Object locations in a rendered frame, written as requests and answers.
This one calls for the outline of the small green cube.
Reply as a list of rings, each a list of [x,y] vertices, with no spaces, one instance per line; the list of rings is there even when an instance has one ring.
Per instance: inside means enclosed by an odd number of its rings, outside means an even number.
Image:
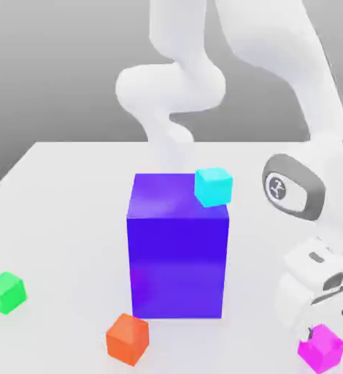
[[[0,313],[7,315],[27,299],[24,282],[11,272],[0,274]]]

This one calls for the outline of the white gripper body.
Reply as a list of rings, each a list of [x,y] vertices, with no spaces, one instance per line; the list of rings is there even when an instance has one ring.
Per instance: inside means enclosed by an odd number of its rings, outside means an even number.
[[[343,325],[343,286],[330,291],[314,291],[285,273],[279,281],[279,320],[299,340],[308,340],[312,328]]]

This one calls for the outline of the small magenta cube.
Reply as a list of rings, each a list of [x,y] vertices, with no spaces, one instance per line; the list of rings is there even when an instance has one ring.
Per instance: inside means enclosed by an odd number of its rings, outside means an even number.
[[[343,340],[325,324],[319,324],[311,329],[308,340],[299,342],[297,353],[316,374],[323,374],[341,362]]]

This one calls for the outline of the small orange cube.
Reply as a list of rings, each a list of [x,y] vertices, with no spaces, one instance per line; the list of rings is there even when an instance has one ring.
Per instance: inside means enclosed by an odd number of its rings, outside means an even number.
[[[149,325],[137,317],[122,313],[106,332],[107,353],[134,366],[150,343]]]

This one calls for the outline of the large purple box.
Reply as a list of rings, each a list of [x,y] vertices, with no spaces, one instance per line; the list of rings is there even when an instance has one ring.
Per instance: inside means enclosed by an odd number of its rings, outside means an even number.
[[[228,208],[204,207],[194,181],[192,174],[134,176],[126,226],[137,318],[222,316]]]

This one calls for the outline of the small cyan cube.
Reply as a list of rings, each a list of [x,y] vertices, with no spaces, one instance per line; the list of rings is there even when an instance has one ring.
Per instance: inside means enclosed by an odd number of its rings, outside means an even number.
[[[227,205],[232,200],[234,178],[221,167],[197,169],[194,194],[204,207]]]

